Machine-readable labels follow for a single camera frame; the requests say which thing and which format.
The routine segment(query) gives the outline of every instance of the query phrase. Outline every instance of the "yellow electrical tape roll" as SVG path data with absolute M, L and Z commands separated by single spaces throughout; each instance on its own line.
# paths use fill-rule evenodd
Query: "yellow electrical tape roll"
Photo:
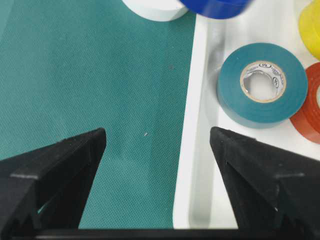
M 299 32 L 309 52 L 320 60 L 320 0 L 314 0 L 301 12 Z

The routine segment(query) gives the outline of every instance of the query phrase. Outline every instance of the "white tray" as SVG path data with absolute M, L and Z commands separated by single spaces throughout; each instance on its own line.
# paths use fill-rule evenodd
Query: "white tray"
M 237 227 L 209 144 L 213 126 L 320 160 L 320 145 L 303 138 L 289 120 L 269 129 L 247 128 L 231 120 L 216 97 L 220 68 L 241 46 L 273 43 L 292 52 L 305 68 L 317 62 L 298 30 L 299 13 L 309 2 L 255 0 L 245 13 L 232 19 L 197 16 L 174 198 L 174 228 Z

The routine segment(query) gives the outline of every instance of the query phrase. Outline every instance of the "green cutting mat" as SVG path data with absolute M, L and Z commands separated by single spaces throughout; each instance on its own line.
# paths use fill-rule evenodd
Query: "green cutting mat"
M 194 24 L 120 0 L 15 0 L 0 36 L 0 159 L 103 127 L 80 227 L 172 228 Z

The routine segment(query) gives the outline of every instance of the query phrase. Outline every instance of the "teal electrical tape roll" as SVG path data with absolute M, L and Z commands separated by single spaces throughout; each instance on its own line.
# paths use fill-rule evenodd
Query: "teal electrical tape roll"
M 246 80 L 267 75 L 275 88 L 270 99 L 250 94 Z M 304 103 L 308 79 L 304 67 L 288 50 L 270 43 L 254 43 L 234 51 L 224 62 L 217 97 L 225 113 L 249 128 L 269 128 L 290 118 Z

